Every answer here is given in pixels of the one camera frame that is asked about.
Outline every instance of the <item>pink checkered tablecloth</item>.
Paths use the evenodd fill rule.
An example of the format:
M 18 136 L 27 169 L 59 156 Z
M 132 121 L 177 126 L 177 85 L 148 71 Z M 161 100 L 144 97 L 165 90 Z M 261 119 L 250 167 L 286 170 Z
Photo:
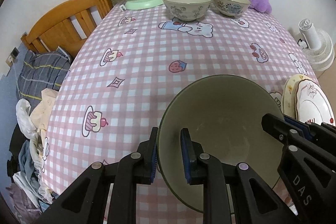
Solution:
M 195 22 L 164 5 L 122 12 L 115 6 L 74 60 L 51 113 L 43 181 L 61 194 L 91 163 L 136 151 L 171 100 L 193 81 L 216 74 L 250 79 L 274 96 L 297 73 L 317 81 L 289 32 L 271 15 L 248 9 L 230 19 L 215 8 Z M 137 187 L 137 223 L 202 223 L 157 172 Z

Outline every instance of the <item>electrical socket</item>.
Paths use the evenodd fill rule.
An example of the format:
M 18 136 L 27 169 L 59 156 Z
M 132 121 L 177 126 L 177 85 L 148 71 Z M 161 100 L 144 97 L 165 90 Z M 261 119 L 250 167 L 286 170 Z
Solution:
M 13 57 L 11 55 L 8 56 L 7 60 L 6 60 L 6 64 L 11 68 L 11 66 L 13 65 Z

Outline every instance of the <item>blue wall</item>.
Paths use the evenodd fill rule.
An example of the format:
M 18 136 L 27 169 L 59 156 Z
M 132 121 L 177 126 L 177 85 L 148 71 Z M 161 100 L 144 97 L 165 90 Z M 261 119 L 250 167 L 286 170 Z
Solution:
M 17 124 L 15 109 L 17 103 L 16 78 L 21 73 L 23 61 L 27 53 L 27 49 L 23 44 L 19 46 L 18 50 L 20 53 L 16 58 L 14 65 L 11 67 L 8 75 L 3 75 L 0 80 L 0 192 L 10 208 L 12 205 L 8 191 L 6 190 L 6 187 L 9 187 L 11 184 L 11 179 L 7 176 L 7 160 L 11 159 L 12 154 L 9 152 L 9 144 Z

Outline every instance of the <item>large bowl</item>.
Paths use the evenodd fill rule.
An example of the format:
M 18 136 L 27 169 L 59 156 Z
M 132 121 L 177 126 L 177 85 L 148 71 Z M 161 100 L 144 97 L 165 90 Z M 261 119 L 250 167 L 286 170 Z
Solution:
M 251 5 L 249 0 L 213 0 L 215 7 L 224 15 L 241 16 Z
M 204 152 L 227 164 L 248 163 L 274 187 L 283 145 L 263 131 L 261 119 L 266 113 L 284 119 L 267 91 L 239 76 L 209 76 L 183 89 L 166 109 L 157 139 L 159 168 L 174 195 L 202 212 L 203 186 L 188 185 L 184 177 L 182 128 L 189 129 Z
M 163 0 L 168 11 L 178 19 L 192 21 L 205 15 L 212 0 Z

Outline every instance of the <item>floral bowl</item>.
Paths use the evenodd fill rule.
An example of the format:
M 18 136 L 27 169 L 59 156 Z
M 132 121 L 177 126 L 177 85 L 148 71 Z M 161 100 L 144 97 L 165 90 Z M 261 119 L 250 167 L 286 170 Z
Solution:
M 205 15 L 212 0 L 163 0 L 168 11 L 184 21 L 193 21 Z
M 213 0 L 215 7 L 224 15 L 241 16 L 251 5 L 249 0 Z

